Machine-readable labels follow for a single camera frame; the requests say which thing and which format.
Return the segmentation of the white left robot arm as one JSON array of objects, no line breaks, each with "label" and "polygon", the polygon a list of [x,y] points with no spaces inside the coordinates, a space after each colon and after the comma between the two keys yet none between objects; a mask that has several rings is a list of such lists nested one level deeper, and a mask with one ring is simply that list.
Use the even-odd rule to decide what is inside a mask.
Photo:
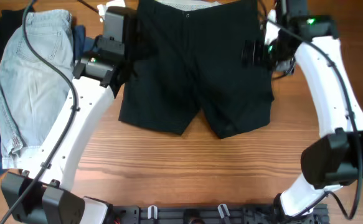
[{"label": "white left robot arm", "polygon": [[109,205],[72,193],[78,163],[101,116],[135,75],[136,13],[109,7],[104,33],[75,59],[72,16],[32,12],[0,63],[1,189],[7,217],[23,223],[106,223]]}]

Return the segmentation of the black shorts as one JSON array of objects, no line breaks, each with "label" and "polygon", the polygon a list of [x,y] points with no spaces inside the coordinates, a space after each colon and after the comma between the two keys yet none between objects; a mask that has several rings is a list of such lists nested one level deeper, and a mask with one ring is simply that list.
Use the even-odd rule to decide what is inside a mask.
[{"label": "black shorts", "polygon": [[120,121],[180,135],[202,111],[221,139],[269,124],[271,71],[253,60],[263,40],[256,1],[183,11],[144,0],[137,17],[144,44]]}]

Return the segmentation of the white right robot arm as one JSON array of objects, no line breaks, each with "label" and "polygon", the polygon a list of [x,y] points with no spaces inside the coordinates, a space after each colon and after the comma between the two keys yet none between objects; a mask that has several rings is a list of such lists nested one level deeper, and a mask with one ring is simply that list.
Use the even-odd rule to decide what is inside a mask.
[{"label": "white right robot arm", "polygon": [[311,15],[306,1],[275,2],[260,13],[265,40],[248,44],[242,51],[244,65],[263,65],[280,77],[302,70],[314,102],[319,123],[318,141],[301,154],[301,175],[273,202],[273,223],[296,223],[307,219],[326,197],[355,184],[354,218],[363,185],[363,111],[346,70],[336,23],[329,15]]}]

